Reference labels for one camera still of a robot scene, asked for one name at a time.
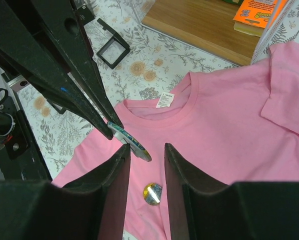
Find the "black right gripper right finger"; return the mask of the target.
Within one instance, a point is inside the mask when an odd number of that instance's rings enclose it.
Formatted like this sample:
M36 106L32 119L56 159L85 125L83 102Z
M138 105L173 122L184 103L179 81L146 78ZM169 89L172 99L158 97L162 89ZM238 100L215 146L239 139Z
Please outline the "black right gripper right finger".
M226 185L164 146L173 240L299 240L299 182Z

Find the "pink t-shirt garment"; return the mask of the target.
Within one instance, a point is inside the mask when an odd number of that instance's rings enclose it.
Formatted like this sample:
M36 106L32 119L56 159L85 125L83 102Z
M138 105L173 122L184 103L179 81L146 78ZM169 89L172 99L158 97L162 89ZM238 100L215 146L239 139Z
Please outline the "pink t-shirt garment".
M170 106L126 99L115 106L125 130L149 152L131 156L124 229L139 240L171 237L167 193L148 204L149 184L165 187L165 143L225 184L299 181L299 43L277 43L255 64L189 72Z

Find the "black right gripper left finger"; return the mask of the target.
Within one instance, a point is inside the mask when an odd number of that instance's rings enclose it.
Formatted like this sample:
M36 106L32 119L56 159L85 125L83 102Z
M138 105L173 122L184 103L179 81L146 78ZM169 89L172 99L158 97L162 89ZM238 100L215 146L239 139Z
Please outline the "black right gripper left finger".
M130 163L130 146L124 144L64 187L0 180L0 240L122 239Z

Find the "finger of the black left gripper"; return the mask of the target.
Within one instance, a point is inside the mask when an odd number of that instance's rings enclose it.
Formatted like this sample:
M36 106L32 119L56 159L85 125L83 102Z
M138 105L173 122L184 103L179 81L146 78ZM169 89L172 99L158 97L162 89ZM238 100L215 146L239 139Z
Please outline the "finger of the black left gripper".
M108 121L123 127L105 93L101 75L93 60L92 47L74 1L33 0L31 3L77 83Z
M106 117L75 80L62 54L44 30L32 0L0 0L0 55L31 84L50 89L77 108L107 139Z

